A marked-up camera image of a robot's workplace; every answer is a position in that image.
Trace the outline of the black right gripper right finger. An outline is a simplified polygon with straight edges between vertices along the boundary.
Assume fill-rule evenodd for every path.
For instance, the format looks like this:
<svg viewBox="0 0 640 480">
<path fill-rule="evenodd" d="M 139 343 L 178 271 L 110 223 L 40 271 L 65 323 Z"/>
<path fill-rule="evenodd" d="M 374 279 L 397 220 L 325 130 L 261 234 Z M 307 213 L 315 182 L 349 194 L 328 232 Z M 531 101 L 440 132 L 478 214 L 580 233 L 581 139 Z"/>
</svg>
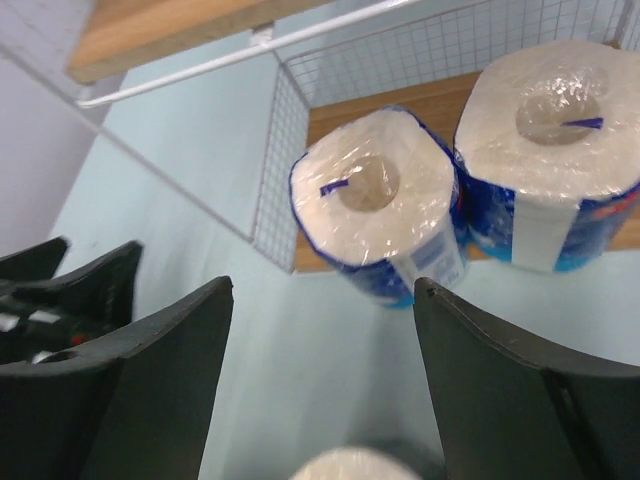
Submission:
<svg viewBox="0 0 640 480">
<path fill-rule="evenodd" d="M 554 343 L 436 282 L 414 321 L 452 479 L 635 479 L 639 370 Z"/>
</svg>

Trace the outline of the black-wrapped toilet roll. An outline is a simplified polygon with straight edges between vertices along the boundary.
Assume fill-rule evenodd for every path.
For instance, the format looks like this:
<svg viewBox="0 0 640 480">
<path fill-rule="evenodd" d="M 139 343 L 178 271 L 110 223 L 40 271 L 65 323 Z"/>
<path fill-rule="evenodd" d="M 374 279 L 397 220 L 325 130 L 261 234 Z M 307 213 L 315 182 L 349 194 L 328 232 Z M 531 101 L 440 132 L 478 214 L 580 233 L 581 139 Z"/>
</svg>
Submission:
<svg viewBox="0 0 640 480">
<path fill-rule="evenodd" d="M 325 451 L 302 465 L 291 480 L 419 480 L 406 464 L 361 447 Z"/>
</svg>

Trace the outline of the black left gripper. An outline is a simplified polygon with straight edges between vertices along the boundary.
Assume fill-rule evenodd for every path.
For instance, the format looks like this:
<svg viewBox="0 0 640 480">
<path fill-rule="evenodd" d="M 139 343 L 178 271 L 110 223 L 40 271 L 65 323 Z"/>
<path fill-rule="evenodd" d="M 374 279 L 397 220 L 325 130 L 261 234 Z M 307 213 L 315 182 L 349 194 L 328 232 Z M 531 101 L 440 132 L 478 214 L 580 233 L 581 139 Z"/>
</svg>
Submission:
<svg viewBox="0 0 640 480">
<path fill-rule="evenodd" d="M 56 237 L 1 258 L 1 363 L 37 363 L 130 324 L 143 246 L 127 242 L 58 276 Z"/>
</svg>

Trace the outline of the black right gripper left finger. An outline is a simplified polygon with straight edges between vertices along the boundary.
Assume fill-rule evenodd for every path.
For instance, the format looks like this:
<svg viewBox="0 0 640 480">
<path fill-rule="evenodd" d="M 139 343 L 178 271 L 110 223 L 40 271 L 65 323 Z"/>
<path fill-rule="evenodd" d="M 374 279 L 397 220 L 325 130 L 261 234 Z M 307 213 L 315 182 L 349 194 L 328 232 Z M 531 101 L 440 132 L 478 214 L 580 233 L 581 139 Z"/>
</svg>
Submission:
<svg viewBox="0 0 640 480">
<path fill-rule="evenodd" d="M 5 479 L 194 479 L 231 326 L 232 281 L 36 363 L 1 368 Z"/>
</svg>

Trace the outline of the blue white-striped toilet roll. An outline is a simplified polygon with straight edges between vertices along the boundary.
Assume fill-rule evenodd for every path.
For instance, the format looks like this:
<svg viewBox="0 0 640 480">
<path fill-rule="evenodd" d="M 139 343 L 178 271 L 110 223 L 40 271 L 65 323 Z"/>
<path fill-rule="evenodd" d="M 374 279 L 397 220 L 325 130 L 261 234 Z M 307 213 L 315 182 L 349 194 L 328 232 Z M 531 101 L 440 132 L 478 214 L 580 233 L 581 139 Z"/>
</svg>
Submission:
<svg viewBox="0 0 640 480">
<path fill-rule="evenodd" d="M 639 56 L 586 40 L 505 55 L 454 135 L 470 234 L 540 272 L 600 256 L 639 201 Z"/>
</svg>

